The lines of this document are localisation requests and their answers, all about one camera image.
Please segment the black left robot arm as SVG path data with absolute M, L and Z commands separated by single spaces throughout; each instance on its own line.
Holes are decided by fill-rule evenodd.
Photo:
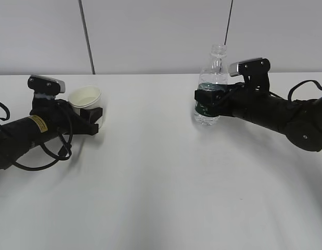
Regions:
M 73 111 L 62 99 L 33 99 L 28 117 L 0 124 L 0 170 L 11 166 L 26 171 L 45 170 L 72 155 L 74 135 L 95 135 L 96 123 L 103 115 L 101 107 Z M 27 167 L 17 162 L 29 150 L 41 147 L 53 161 L 40 167 Z

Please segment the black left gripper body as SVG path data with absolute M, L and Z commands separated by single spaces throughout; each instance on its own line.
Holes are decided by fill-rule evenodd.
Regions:
M 63 99 L 34 98 L 30 115 L 40 117 L 49 131 L 74 135 L 95 135 L 99 132 L 99 124 L 90 124 L 81 118 Z

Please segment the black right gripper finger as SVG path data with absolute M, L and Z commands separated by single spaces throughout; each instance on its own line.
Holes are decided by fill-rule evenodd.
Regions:
M 228 116 L 228 91 L 195 90 L 195 112 L 203 116 Z

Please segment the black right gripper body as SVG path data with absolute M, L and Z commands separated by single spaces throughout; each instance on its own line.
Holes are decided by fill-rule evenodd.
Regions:
M 257 117 L 255 85 L 252 83 L 236 83 L 222 85 L 216 91 L 215 111 L 217 116 Z

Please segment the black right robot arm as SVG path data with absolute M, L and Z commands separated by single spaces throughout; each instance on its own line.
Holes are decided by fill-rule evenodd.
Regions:
M 210 116 L 236 117 L 283 134 L 305 151 L 322 150 L 322 97 L 293 101 L 238 82 L 224 91 L 195 90 L 195 100 Z

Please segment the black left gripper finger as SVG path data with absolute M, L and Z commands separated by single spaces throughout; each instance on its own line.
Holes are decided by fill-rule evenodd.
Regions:
M 102 124 L 102 108 L 80 109 L 80 117 L 90 124 Z

